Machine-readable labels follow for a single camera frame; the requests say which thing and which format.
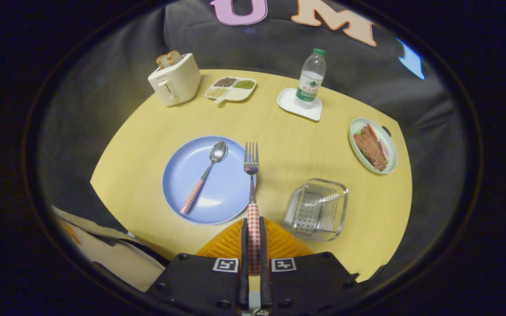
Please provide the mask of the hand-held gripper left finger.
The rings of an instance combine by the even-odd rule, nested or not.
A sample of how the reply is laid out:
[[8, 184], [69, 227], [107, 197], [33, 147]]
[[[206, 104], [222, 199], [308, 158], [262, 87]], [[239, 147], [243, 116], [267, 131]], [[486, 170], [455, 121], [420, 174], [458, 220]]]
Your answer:
[[192, 316], [240, 316], [249, 308], [247, 220], [223, 230], [197, 254], [180, 253], [147, 294]]

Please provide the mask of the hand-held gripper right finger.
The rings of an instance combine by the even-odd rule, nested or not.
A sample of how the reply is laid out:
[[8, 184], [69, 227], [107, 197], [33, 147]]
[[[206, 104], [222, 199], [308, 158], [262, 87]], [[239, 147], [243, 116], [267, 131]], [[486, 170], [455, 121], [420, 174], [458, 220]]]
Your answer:
[[260, 308], [267, 316], [328, 316], [357, 284], [331, 252], [272, 258], [260, 219]]

